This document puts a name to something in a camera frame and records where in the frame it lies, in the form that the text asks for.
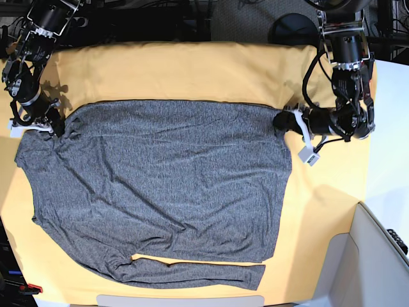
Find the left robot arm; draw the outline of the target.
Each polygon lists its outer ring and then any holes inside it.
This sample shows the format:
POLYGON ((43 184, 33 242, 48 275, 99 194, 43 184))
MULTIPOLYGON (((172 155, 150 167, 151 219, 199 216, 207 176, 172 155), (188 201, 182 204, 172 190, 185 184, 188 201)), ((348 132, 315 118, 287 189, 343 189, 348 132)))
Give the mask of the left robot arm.
POLYGON ((304 103, 287 107, 274 124, 304 137, 338 135, 344 141, 366 138, 375 128, 370 81, 374 58, 364 32, 368 1, 309 1, 318 23, 299 13, 289 13, 273 23, 269 42, 279 45, 312 45, 316 55, 302 80, 304 103), (307 92, 316 65, 326 56, 332 73, 326 74, 336 97, 333 107, 313 102, 307 92))

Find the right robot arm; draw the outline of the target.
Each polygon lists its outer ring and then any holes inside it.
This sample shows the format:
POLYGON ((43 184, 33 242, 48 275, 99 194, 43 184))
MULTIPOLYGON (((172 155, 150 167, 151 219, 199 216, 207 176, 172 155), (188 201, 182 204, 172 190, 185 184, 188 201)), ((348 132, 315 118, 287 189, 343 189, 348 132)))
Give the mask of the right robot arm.
POLYGON ((11 128, 45 130, 61 137, 65 120, 42 90, 40 79, 61 35, 68 28, 82 1, 33 1, 15 50, 8 56, 1 74, 12 101, 11 128))

